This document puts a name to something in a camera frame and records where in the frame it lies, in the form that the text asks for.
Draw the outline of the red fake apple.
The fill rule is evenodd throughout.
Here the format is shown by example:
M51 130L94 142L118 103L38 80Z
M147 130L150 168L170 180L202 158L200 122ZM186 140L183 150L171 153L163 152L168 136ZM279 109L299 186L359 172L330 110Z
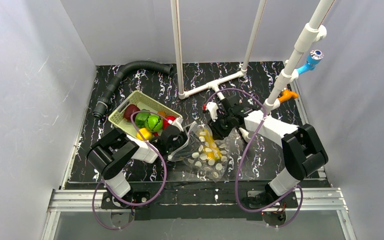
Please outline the red fake apple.
M174 120L176 119L175 116L168 115L163 119L163 129L165 130L169 125L171 125Z

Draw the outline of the yellow fake banana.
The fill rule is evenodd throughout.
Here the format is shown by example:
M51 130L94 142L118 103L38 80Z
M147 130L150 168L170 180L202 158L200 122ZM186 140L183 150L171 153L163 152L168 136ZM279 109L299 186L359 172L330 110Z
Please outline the yellow fake banana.
M217 147L210 132L207 130L200 131L198 133L198 138L202 143L202 149L199 151L207 155L207 160L214 160L215 162L220 161L222 153Z

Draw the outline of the green fake watermelon ball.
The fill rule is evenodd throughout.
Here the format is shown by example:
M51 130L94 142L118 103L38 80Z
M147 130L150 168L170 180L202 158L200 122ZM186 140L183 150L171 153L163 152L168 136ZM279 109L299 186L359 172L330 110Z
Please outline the green fake watermelon ball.
M164 121L158 115L149 115L144 121L144 127L151 133L156 133L163 129Z

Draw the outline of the yellow fake bell pepper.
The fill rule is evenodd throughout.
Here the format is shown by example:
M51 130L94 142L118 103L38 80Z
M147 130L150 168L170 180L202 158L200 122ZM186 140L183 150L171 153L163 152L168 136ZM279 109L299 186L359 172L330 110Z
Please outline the yellow fake bell pepper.
M153 133L147 128L140 128L139 132L136 133L136 138L141 141L149 141L153 138Z

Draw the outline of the clear polka dot zip bag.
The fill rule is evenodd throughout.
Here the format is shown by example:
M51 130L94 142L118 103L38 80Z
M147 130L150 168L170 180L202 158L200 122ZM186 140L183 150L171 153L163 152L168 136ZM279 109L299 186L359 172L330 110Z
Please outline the clear polka dot zip bag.
M197 173L198 178L206 178L214 182L218 182L228 170L230 155L231 155L231 139L229 137L223 140L214 140L219 148L222 157L221 160L207 160L207 155L200 152L203 144L199 139L199 132L207 130L211 136L210 127L206 124L192 122L185 127L187 135L186 143L180 148L170 153L167 159L171 162L182 162L192 168Z

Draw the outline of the pale green plastic basket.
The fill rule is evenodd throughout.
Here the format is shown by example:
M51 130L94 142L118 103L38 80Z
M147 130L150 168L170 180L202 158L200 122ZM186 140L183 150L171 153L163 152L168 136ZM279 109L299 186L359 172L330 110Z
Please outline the pale green plastic basket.
M137 137L138 131L131 122L131 115L137 111L149 111L152 113L163 112L166 117L183 118L183 116L142 93L141 91L133 91L110 115L109 121L114 127L123 130L127 135L133 138Z

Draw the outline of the purple fake sweet potato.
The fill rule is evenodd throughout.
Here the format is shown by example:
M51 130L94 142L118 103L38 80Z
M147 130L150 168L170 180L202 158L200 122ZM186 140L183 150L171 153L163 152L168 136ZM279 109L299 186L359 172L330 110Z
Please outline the purple fake sweet potato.
M125 108L125 110L124 110L124 112L123 112L123 118L124 118L127 122L131 123L131 122L132 122L132 120L131 120L131 116L132 116L135 112L138 112L138 111L140 111L140 108L139 108L139 107L137 107L135 104L129 104L129 105Z

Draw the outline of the orange fake fruit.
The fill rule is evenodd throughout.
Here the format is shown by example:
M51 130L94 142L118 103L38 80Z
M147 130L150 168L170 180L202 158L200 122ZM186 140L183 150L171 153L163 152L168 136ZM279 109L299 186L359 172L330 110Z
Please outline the orange fake fruit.
M161 117L166 118L166 114L164 111L158 111L157 112Z

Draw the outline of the green fake vegetable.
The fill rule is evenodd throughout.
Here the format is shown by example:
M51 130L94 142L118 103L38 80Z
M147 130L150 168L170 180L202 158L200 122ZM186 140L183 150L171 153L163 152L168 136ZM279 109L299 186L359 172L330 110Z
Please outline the green fake vegetable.
M149 112L139 112L135 115L134 123L139 129L145 127L145 122L151 114Z

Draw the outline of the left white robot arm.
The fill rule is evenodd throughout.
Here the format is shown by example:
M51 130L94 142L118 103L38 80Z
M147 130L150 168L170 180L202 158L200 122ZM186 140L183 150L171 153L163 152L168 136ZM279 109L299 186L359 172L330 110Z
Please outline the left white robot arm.
M109 191L122 198L131 190L122 173L128 161L138 160L152 164L160 157L166 158L180 149L187 139L187 133L174 125L169 125L150 141L139 140L117 128L90 147L87 160L101 175Z

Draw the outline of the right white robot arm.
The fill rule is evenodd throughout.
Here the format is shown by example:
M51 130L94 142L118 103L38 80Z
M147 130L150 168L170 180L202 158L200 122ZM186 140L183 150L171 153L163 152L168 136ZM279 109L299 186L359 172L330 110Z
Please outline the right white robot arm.
M285 123L265 115L260 107L241 103L236 96L228 96L220 102L223 109L212 101L202 107L203 112L211 117L208 125L216 140L224 139L234 128L243 128L282 148L285 167L264 190L265 195L273 200L328 163L326 150L312 125Z

